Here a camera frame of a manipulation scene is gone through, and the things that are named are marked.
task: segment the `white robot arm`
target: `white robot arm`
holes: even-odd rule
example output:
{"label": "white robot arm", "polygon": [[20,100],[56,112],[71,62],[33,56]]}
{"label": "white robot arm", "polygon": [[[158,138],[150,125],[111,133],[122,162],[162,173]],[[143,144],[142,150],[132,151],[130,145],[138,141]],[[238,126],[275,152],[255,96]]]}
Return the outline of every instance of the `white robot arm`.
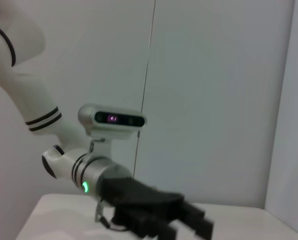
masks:
{"label": "white robot arm", "polygon": [[175,240],[176,230],[168,224],[179,219],[210,240],[213,224],[204,219],[204,212],[186,203],[181,194],[156,191],[134,180],[127,168],[112,161],[111,141],[139,131],[146,123],[140,112],[86,104],[78,113],[84,134],[63,119],[38,77],[14,71],[13,66],[35,57],[44,47],[39,26],[10,0],[0,0],[0,87],[15,103],[29,131],[58,137],[60,144],[42,156],[47,172],[72,180],[95,198],[99,202],[95,220],[108,229],[112,228],[103,216],[103,204],[116,208],[114,224],[141,238]]}

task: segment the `white table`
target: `white table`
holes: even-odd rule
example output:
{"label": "white table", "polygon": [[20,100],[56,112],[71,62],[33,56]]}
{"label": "white table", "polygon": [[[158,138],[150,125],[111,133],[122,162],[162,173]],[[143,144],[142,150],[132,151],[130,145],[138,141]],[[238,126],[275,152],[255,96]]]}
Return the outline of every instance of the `white table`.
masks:
{"label": "white table", "polygon": [[[129,232],[106,230],[94,222],[95,201],[89,196],[50,194],[41,198],[17,240],[136,240]],[[213,240],[298,240],[298,233],[268,212],[251,207],[197,204],[215,221]],[[107,218],[113,209],[105,209]],[[178,240],[197,240],[178,228]]]}

